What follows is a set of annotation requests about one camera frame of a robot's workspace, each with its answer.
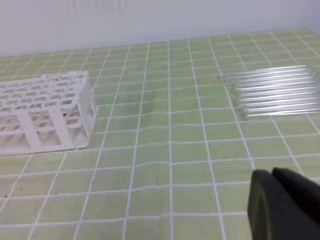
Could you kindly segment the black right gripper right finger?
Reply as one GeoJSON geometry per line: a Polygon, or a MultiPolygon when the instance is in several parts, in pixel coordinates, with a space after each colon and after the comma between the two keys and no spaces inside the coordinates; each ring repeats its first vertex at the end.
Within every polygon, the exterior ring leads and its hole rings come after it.
{"type": "Polygon", "coordinates": [[[299,207],[320,223],[320,185],[287,168],[275,167],[272,175],[299,207]]]}

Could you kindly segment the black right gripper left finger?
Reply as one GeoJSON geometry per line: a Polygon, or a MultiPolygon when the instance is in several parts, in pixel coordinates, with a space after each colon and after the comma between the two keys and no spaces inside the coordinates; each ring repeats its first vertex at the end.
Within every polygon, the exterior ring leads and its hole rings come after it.
{"type": "Polygon", "coordinates": [[[272,172],[252,172],[247,215],[254,240],[318,240],[320,223],[305,213],[272,172]]]}

